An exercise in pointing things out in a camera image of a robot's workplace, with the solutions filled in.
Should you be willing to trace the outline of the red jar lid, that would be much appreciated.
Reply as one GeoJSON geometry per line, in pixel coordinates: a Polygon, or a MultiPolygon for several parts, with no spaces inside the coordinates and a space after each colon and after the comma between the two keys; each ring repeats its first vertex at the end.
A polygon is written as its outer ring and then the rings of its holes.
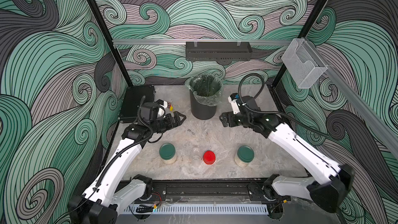
{"type": "Polygon", "coordinates": [[[205,164],[208,164],[208,165],[214,164],[215,161],[216,161],[216,155],[215,155],[215,153],[213,151],[208,150],[208,151],[204,152],[204,154],[203,154],[203,162],[205,164]]]}

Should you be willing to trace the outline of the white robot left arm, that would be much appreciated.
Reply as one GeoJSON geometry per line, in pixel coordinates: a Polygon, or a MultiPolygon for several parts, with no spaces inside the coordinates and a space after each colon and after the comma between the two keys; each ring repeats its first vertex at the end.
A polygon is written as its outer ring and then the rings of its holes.
{"type": "Polygon", "coordinates": [[[131,203],[151,197],[151,178],[138,175],[126,186],[117,187],[123,175],[153,134],[181,126],[186,116],[178,111],[145,123],[137,120],[124,131],[119,145],[99,176],[80,196],[68,202],[73,224],[114,224],[131,203]]]}

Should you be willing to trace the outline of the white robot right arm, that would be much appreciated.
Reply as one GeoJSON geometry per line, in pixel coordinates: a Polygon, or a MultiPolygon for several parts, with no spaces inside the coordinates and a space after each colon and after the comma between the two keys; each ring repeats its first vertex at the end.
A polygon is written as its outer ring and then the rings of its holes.
{"type": "Polygon", "coordinates": [[[277,176],[271,188],[279,196],[310,200],[326,212],[337,212],[353,185],[352,166],[339,164],[322,154],[277,116],[227,112],[219,119],[224,127],[240,125],[261,134],[283,148],[310,173],[307,178],[277,176]]]}

